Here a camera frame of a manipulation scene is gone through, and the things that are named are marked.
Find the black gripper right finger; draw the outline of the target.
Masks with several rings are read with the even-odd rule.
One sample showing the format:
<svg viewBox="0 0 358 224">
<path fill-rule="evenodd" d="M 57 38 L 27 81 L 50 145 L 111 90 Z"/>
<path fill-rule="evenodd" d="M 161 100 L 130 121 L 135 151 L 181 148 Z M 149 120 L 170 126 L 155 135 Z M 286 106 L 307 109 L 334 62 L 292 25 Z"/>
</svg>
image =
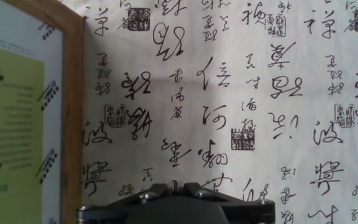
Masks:
<svg viewBox="0 0 358 224">
<path fill-rule="evenodd" d="M 223 223 L 275 223 L 275 202 L 270 199 L 247 202 L 206 189 L 196 182 L 186 183 L 181 188 L 181 194 L 216 206 L 221 212 L 220 216 L 224 218 Z"/>
</svg>

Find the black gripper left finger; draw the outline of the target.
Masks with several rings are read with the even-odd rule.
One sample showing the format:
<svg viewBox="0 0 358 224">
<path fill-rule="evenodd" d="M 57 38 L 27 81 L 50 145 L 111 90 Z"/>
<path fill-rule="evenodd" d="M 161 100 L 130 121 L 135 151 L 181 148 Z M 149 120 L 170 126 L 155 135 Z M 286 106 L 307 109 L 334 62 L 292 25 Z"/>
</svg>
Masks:
<svg viewBox="0 0 358 224">
<path fill-rule="evenodd" d="M 172 196 L 177 192 L 177 183 L 153 184 L 149 189 L 107 205 L 84 204 L 76 209 L 77 224 L 125 223 L 129 212 L 138 205 Z"/>
</svg>

